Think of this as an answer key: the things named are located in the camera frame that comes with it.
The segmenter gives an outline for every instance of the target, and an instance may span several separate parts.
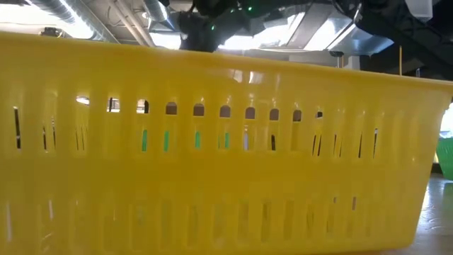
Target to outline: ventilation duct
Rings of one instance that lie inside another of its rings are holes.
[[[112,33],[82,0],[26,0],[63,22],[63,29],[73,38],[118,43]]]
[[[176,23],[173,22],[167,8],[161,4],[159,0],[143,0],[143,2],[144,8],[151,21],[161,23],[171,30],[177,30]]]

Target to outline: floor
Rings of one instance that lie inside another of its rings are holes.
[[[453,254],[453,181],[433,174],[426,189],[414,243],[406,249],[347,255],[444,255]]]

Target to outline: basket slot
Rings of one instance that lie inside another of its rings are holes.
[[[314,232],[314,207],[312,204],[308,204],[306,207],[305,215],[305,235],[307,239],[313,236]]]
[[[293,222],[294,222],[294,201],[288,200],[285,203],[285,219],[283,222],[284,240],[290,240],[292,238]]]
[[[230,146],[230,135],[229,135],[229,122],[231,117],[231,109],[229,106],[222,106],[220,108],[220,125],[219,125],[219,137],[218,147],[219,149],[228,149]]]
[[[272,222],[271,203],[264,202],[261,215],[261,242],[268,242],[270,237],[270,223]]]
[[[362,138],[363,138],[363,134],[360,133],[359,154],[358,154],[358,157],[359,157],[359,158],[362,156]]]
[[[146,244],[147,208],[142,204],[130,205],[131,245],[134,251],[143,251]]]
[[[352,197],[351,204],[350,204],[350,213],[348,219],[348,225],[346,227],[346,235],[351,237],[354,234],[355,224],[356,224],[356,217],[357,214],[357,197]]]
[[[328,205],[328,215],[327,215],[327,224],[326,224],[326,233],[328,236],[331,236],[334,231],[335,226],[335,213],[336,213],[336,204],[337,198],[334,197],[332,203]]]
[[[302,138],[302,111],[295,110],[292,113],[292,135],[291,135],[291,150],[293,152],[300,151],[302,149],[301,138]]]
[[[212,228],[212,240],[215,247],[222,247],[224,244],[224,207],[220,204],[214,206],[214,224]]]
[[[107,100],[107,112],[108,113],[119,113],[120,112],[120,100],[117,98],[109,98]]]
[[[146,152],[148,145],[148,130],[142,131],[142,152]]]
[[[162,201],[161,204],[161,248],[168,249],[171,247],[173,236],[173,208],[168,200]]]
[[[198,232],[199,232],[199,218],[198,210],[195,205],[189,207],[188,215],[188,233],[187,233],[187,246],[194,247],[198,242]]]
[[[80,136],[82,141],[82,150],[85,150],[85,137],[84,137],[84,128],[80,127]]]
[[[19,123],[19,109],[14,107],[14,123],[16,124],[16,147],[21,148],[21,124]]]
[[[6,220],[6,222],[5,222],[6,232],[4,232],[6,234],[5,241],[11,242],[11,241],[13,241],[13,224],[11,221],[11,206],[10,206],[9,201],[6,201],[4,213],[5,213],[5,220]]]
[[[53,116],[52,116],[52,137],[53,137],[53,141],[54,141],[54,149],[56,149],[57,148],[57,137],[55,135],[55,119]]]
[[[164,152],[174,151],[176,148],[176,116],[178,106],[175,102],[169,102],[166,105],[166,126],[164,131]]]
[[[41,203],[36,205],[38,224],[40,225],[38,232],[39,250],[42,253],[52,252],[53,239],[55,239],[52,229],[52,221],[54,220],[54,208],[51,199],[41,200]]]
[[[377,143],[377,135],[379,131],[377,128],[374,129],[374,143],[373,143],[373,158],[376,156],[376,143]]]
[[[139,99],[137,102],[137,113],[148,114],[149,102],[146,99]]]
[[[116,250],[118,245],[115,236],[115,234],[119,230],[119,219],[117,218],[118,211],[113,204],[106,205],[103,210],[103,248],[106,252],[112,252]]]
[[[269,142],[268,142],[268,150],[272,150],[272,151],[275,151],[276,150],[276,144],[277,144],[277,141],[276,141],[276,137],[277,137],[277,134],[279,133],[279,124],[278,124],[278,120],[279,120],[279,110],[278,109],[272,109],[270,110],[270,113],[269,113]]]
[[[76,149],[79,150],[79,135],[77,134],[77,129],[76,129]]]
[[[337,146],[337,134],[333,135],[333,155],[335,156],[335,149]]]
[[[202,105],[201,103],[195,104],[193,106],[193,116],[194,116],[194,122],[195,122],[195,148],[200,149],[201,148],[201,142],[202,142],[202,123],[200,122],[201,117],[205,116],[205,106]]]
[[[311,151],[312,156],[317,156],[321,154],[321,143],[322,143],[323,136],[322,135],[314,135],[313,137],[313,149]]]
[[[45,136],[45,126],[42,127],[42,146],[44,147],[44,150],[47,151],[47,140]]]
[[[239,205],[238,216],[238,242],[246,244],[248,242],[248,203],[242,202]]]
[[[243,150],[252,151],[255,147],[256,124],[255,108],[246,109],[246,124],[243,128]]]

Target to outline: fluorescent light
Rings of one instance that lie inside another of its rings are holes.
[[[86,104],[87,106],[90,104],[90,99],[82,96],[77,96],[76,101],[82,104]]]
[[[178,34],[150,33],[150,35],[156,46],[177,50],[181,45],[181,39]]]
[[[55,16],[47,15],[36,6],[0,4],[0,22],[52,26],[57,25],[59,19]]]
[[[338,36],[328,47],[327,50],[332,50],[338,43],[340,43],[343,39],[346,38],[357,26],[352,24],[345,32],[343,32],[340,36]]]
[[[304,13],[290,16],[287,25],[277,25],[267,28],[255,36],[233,35],[225,41],[223,45],[219,45],[219,49],[223,50],[250,50],[258,49],[264,45],[284,45],[288,43],[292,34],[300,24]],[[177,33],[163,34],[151,33],[154,43],[157,46],[166,47],[168,49],[176,50],[180,47],[180,36]]]
[[[288,24],[290,25],[288,31],[280,38],[279,46],[286,45],[289,42],[289,40],[291,40],[291,37],[294,35],[294,32],[296,32],[296,29],[299,27],[304,16],[305,12],[299,13],[296,16],[293,15],[288,18]]]
[[[234,35],[225,41],[223,45],[219,45],[219,49],[224,50],[250,50],[260,47],[257,40],[251,36]]]
[[[349,18],[328,18],[316,31],[304,50],[325,50],[350,24]]]

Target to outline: basket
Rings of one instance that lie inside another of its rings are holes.
[[[6,33],[0,47],[0,254],[413,240],[447,82]]]
[[[444,177],[453,181],[453,138],[439,139],[436,151]]]

